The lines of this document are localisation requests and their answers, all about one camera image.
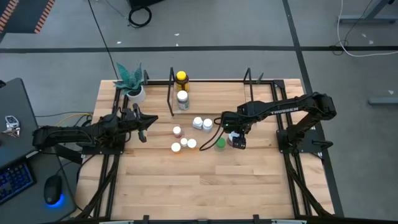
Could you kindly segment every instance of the floor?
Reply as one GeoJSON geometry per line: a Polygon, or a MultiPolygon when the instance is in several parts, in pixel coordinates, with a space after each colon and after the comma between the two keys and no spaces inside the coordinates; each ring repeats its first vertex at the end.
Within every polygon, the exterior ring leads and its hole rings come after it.
{"type": "MultiPolygon", "coordinates": [[[[125,0],[108,1],[128,15],[125,0]]],[[[166,0],[150,7],[152,22],[141,29],[128,27],[105,0],[91,3],[113,61],[130,70],[141,63],[153,79],[167,78],[171,66],[191,78],[241,78],[251,67],[254,77],[264,72],[263,78],[301,78],[307,91],[332,96],[338,115],[322,126],[335,143],[329,152],[344,215],[398,220],[398,107],[367,103],[372,96],[398,94],[398,54],[333,55],[327,46],[337,42],[339,0],[166,0]],[[324,48],[295,51],[297,44],[324,48]]],[[[367,4],[345,0],[343,14],[361,14],[367,4]]],[[[397,12],[398,2],[381,14],[397,12]]],[[[138,12],[134,18],[145,16],[138,12]]],[[[341,35],[350,27],[341,26],[341,35]]],[[[348,40],[350,46],[397,46],[397,34],[397,24],[357,25],[348,40]]],[[[100,80],[115,74],[87,0],[56,0],[40,34],[4,36],[0,79],[15,77],[23,79],[36,115],[93,111],[100,80]]],[[[62,118],[38,122],[54,125],[62,118]]]]}

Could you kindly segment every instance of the green object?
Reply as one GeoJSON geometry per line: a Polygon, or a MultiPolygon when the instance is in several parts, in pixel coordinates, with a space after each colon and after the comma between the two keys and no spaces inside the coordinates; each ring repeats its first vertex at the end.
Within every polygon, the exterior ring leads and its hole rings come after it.
{"type": "Polygon", "coordinates": [[[126,95],[131,91],[138,90],[139,87],[142,85],[142,69],[141,64],[139,64],[139,68],[132,73],[129,73],[123,65],[116,63],[118,66],[120,77],[122,78],[121,81],[114,82],[116,88],[122,90],[122,94],[126,95]]]}
{"type": "Polygon", "coordinates": [[[220,138],[217,143],[216,146],[219,148],[224,148],[225,147],[225,139],[224,138],[220,138]]]}

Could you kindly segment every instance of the potted plant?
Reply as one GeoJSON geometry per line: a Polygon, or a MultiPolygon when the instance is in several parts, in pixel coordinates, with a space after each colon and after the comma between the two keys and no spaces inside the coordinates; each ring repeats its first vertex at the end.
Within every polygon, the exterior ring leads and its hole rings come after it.
{"type": "Polygon", "coordinates": [[[122,80],[114,82],[114,85],[121,89],[123,95],[127,95],[131,102],[140,103],[145,99],[145,91],[142,83],[142,70],[141,64],[139,68],[131,74],[124,68],[123,65],[117,63],[120,77],[122,80]]]}

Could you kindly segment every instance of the wooden table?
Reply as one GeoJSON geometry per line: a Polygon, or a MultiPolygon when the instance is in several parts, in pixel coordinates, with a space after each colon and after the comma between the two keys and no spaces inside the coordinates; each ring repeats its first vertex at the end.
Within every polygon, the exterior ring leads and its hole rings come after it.
{"type": "MultiPolygon", "coordinates": [[[[303,94],[299,79],[284,81],[288,98],[303,94]]],[[[174,126],[181,126],[184,136],[196,139],[198,146],[209,140],[217,127],[209,134],[193,129],[193,118],[215,118],[222,111],[236,111],[238,105],[250,100],[249,85],[190,82],[188,111],[178,110],[173,100],[175,92],[172,99],[170,97],[174,117],[167,106],[167,85],[145,86],[145,91],[145,102],[139,105],[141,111],[156,114],[159,119],[146,132],[146,143],[141,143],[136,133],[132,133],[131,140],[126,143],[119,162],[113,220],[142,220],[143,215],[150,215],[151,220],[251,219],[253,214],[259,214],[260,218],[294,217],[284,160],[275,135],[275,116],[252,126],[252,131],[246,135],[246,150],[229,146],[224,152],[216,152],[213,148],[202,152],[183,148],[180,154],[173,154],[170,150],[173,142],[179,142],[172,133],[174,126]],[[208,94],[198,91],[203,89],[208,94]]],[[[103,80],[94,122],[111,113],[114,93],[112,81],[103,80]]],[[[254,100],[272,101],[269,86],[253,85],[253,93],[254,100]]],[[[304,116],[304,112],[292,113],[293,122],[304,116]]],[[[333,213],[321,160],[310,154],[301,154],[301,158],[309,190],[333,213]]],[[[96,192],[102,161],[103,156],[97,155],[80,172],[76,191],[76,203],[80,207],[84,207],[96,192]]],[[[301,193],[298,187],[296,190],[303,214],[301,193]]],[[[102,215],[107,196],[106,192],[102,215]]]]}

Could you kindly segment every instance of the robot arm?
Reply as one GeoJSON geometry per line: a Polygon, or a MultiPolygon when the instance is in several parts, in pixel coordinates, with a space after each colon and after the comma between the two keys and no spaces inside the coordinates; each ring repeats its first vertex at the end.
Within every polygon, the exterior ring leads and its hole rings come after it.
{"type": "Polygon", "coordinates": [[[41,127],[33,132],[33,146],[45,149],[58,143],[80,142],[92,147],[97,144],[113,147],[117,136],[135,130],[138,130],[139,139],[146,142],[143,130],[158,119],[156,115],[142,114],[136,103],[133,104],[133,111],[129,108],[122,111],[125,114],[123,119],[116,113],[100,117],[97,123],[87,127],[41,127]]]}
{"type": "Polygon", "coordinates": [[[238,106],[237,112],[225,111],[221,114],[221,126],[224,132],[238,133],[233,138],[233,147],[245,149],[245,134],[249,133],[252,124],[266,119],[270,115],[306,111],[308,114],[297,124],[287,128],[288,142],[298,144],[305,132],[321,120],[329,120],[336,116],[333,100],[326,94],[314,93],[302,95],[288,100],[275,102],[250,101],[238,106]]]}

